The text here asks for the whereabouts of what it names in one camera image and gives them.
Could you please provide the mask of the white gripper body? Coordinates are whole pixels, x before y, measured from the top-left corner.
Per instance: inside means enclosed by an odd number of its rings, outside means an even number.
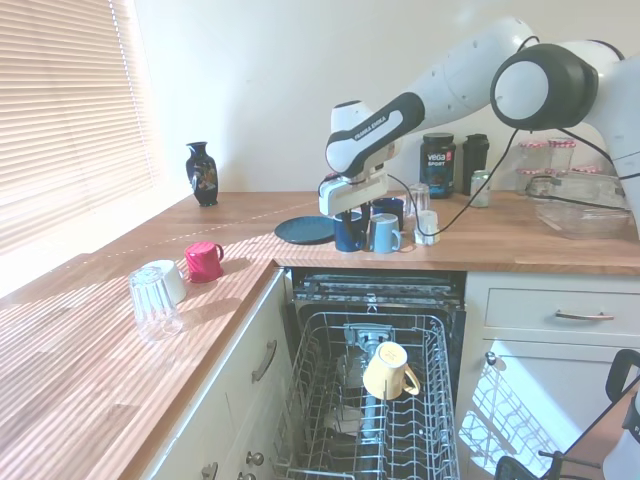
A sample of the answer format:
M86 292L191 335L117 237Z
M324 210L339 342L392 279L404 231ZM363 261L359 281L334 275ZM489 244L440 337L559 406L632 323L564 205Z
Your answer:
M332 175L318 187L319 211L334 216L382 197L388 191L388 180L385 171L375 171L361 179Z

